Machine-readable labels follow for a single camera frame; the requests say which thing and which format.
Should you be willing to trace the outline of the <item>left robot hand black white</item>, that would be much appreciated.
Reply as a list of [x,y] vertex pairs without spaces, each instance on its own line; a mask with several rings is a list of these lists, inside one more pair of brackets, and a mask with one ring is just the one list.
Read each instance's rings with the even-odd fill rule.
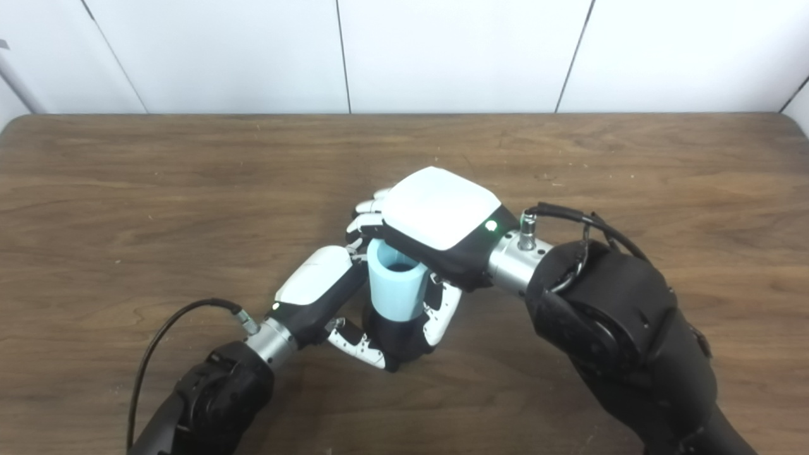
[[388,366],[384,352],[362,328],[338,317],[367,279],[364,254],[344,246],[319,248],[277,291],[268,323],[276,326],[292,351],[327,342],[383,370]]

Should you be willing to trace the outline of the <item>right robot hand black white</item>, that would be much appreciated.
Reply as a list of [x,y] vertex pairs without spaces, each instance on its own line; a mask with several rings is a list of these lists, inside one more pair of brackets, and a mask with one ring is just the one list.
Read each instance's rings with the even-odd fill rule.
[[439,167],[426,167],[356,205],[346,227],[355,248],[381,239],[427,266],[451,294],[425,324],[435,346],[456,311],[460,291],[491,288],[489,257],[500,239],[517,230],[516,216],[488,189]]

